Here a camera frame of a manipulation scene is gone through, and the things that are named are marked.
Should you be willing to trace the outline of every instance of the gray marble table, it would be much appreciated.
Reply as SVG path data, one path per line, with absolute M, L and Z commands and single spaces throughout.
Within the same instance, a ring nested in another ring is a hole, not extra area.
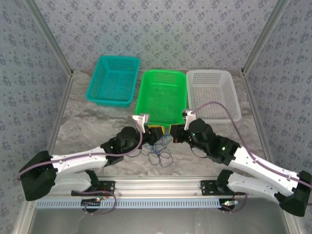
M 135 112 L 141 76 L 142 72 L 139 73 L 134 100 L 130 107 L 125 109 L 97 106 L 87 101 L 85 94 L 91 74 L 75 71 L 53 154 L 70 154 L 92 149 L 114 137 L 123 127 L 133 125 L 129 116 Z M 242 119 L 237 122 L 237 126 L 253 153 L 263 157 L 242 78 L 239 73 L 232 73 L 232 76 L 242 112 Z M 241 142 L 231 123 L 214 124 L 212 127 L 216 134 Z M 225 168 L 207 158 L 194 156 L 188 144 L 170 143 L 168 149 L 174 159 L 169 167 L 153 166 L 147 156 L 139 155 L 136 158 L 125 157 L 122 162 L 106 167 L 98 173 L 110 176 L 217 176 Z M 199 151 L 196 151 L 196 155 L 204 156 Z

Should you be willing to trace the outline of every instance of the patterned wallpaper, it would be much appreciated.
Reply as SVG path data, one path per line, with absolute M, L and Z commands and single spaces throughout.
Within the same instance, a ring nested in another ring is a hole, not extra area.
M 312 173 L 312 2 L 291 0 L 248 74 L 278 165 Z M 312 207 L 305 229 L 312 233 Z
M 36 0 L 72 69 L 241 68 L 276 0 Z
M 67 77 L 22 0 L 0 1 L 0 233 L 11 233 L 17 171 L 46 149 Z

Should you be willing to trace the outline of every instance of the purple cable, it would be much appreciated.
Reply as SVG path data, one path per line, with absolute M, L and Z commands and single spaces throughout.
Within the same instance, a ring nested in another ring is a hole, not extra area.
M 140 129 L 140 126 L 138 125 L 138 123 L 137 123 L 137 122 L 135 122 L 135 123 L 136 123 L 137 129 Z M 113 156 L 113 157 L 127 156 L 127 155 L 133 153 L 134 151 L 136 151 L 136 150 L 140 147 L 140 145 L 141 145 L 141 143 L 142 143 L 142 141 L 143 141 L 143 134 L 142 134 L 141 131 L 139 131 L 139 132 L 140 132 L 140 141 L 139 141 L 139 143 L 137 144 L 137 146 L 136 146 L 133 150 L 131 150 L 131 151 L 129 151 L 129 152 L 126 152 L 126 153 L 123 153 L 123 154 L 117 154 L 117 155 L 116 155 L 116 154 L 109 154 L 109 153 L 81 154 L 81 155 L 77 155 L 77 156 L 73 156 L 73 157 L 69 157 L 69 158 L 62 159 L 61 161 L 69 161 L 69 160 L 73 160 L 73 159 L 76 159 L 76 158 L 87 157 L 87 156 L 93 156 L 93 155 L 100 155 L 100 156 L 103 155 L 103 156 Z M 51 160 L 51 161 L 47 161 L 47 162 L 37 163 L 37 164 L 35 164 L 35 165 L 32 165 L 32 166 L 26 168 L 25 170 L 21 171 L 20 173 L 18 173 L 18 175 L 16 176 L 16 179 L 20 179 L 20 176 L 21 176 L 21 175 L 25 174 L 26 172 L 28 172 L 28 171 L 30 171 L 30 170 L 32 170 L 32 169 L 34 169 L 34 168 L 41 167 L 41 166 L 44 166 L 44 165 L 53 164 L 53 163 L 59 163 L 59 162 L 60 162 L 60 160 Z
M 109 214 L 110 212 L 112 212 L 115 209 L 116 205 L 117 205 L 117 198 L 116 198 L 116 196 L 113 193 L 109 192 L 109 191 L 80 192 L 80 191 L 74 190 L 74 192 L 76 192 L 78 194 L 81 194 L 81 195 L 91 195 L 91 194 L 104 193 L 104 194 L 109 194 L 109 195 L 111 195 L 114 198 L 115 201 L 114 201 L 113 207 L 110 208 L 107 211 L 104 211 L 104 212 L 97 212 L 97 213 L 87 212 L 87 206 L 91 203 L 91 202 L 87 202 L 87 204 L 85 204 L 85 206 L 84 206 L 84 211 L 86 212 L 86 214 L 90 214 L 90 215 L 106 215 L 106 214 Z
M 241 207 L 239 207 L 237 210 L 234 210 L 234 211 L 232 211 L 229 207 L 226 207 L 226 206 L 222 206 L 222 208 L 227 209 L 228 211 L 226 211 L 226 212 L 236 213 L 236 212 L 241 211 L 246 206 L 247 200 L 248 200 L 248 195 L 245 194 L 245 199 L 244 199 L 243 205 L 241 205 Z
M 277 174 L 277 175 L 279 175 L 279 176 L 282 176 L 282 177 L 284 177 L 284 178 L 286 178 L 286 179 L 291 179 L 291 180 L 293 180 L 293 181 L 296 181 L 297 183 L 303 184 L 303 185 L 307 186 L 308 188 L 312 189 L 312 185 L 310 185 L 310 184 L 308 184 L 308 183 L 306 183 L 306 182 L 304 182 L 304 181 L 301 181 L 301 180 L 299 180 L 299 179 L 297 179 L 297 178 L 289 177 L 288 175 L 285 175 L 285 174 L 283 174 L 283 173 L 281 173 L 281 172 L 278 172 L 278 171 L 276 171 L 276 170 L 274 170 L 274 169 L 272 169 L 272 168 L 270 168 L 270 167 L 264 165 L 263 163 L 259 162 L 258 160 L 256 160 L 255 157 L 253 156 L 251 150 L 250 150 L 249 147 L 247 146 L 247 144 L 246 144 L 246 142 L 245 142 L 245 140 L 244 140 L 242 134 L 240 133 L 238 127 L 236 126 L 236 124 L 235 124 L 235 122 L 234 122 L 234 120 L 233 120 L 233 118 L 232 118 L 230 112 L 229 112 L 228 109 L 227 109 L 224 105 L 222 105 L 220 102 L 217 102 L 217 101 L 209 101 L 209 102 L 207 102 L 207 103 L 201 105 L 201 106 L 198 107 L 197 109 L 193 110 L 193 111 L 192 111 L 192 114 L 196 113 L 196 112 L 199 111 L 201 108 L 203 108 L 203 107 L 205 107 L 205 106 L 208 106 L 208 105 L 211 105 L 211 104 L 217 104 L 217 105 L 221 106 L 221 107 L 226 111 L 226 113 L 228 114 L 228 116 L 229 116 L 229 118 L 230 118 L 230 120 L 231 120 L 233 126 L 235 127 L 235 130 L 236 130 L 237 133 L 238 133 L 239 138 L 241 139 L 241 141 L 242 141 L 242 143 L 243 143 L 243 146 L 246 148 L 247 153 L 248 153 L 249 156 L 253 159 L 253 161 L 255 161 L 255 162 L 258 163 L 261 167 L 267 169 L 267 170 L 270 171 L 270 172 L 273 172 L 273 173 L 275 173 L 275 174 Z

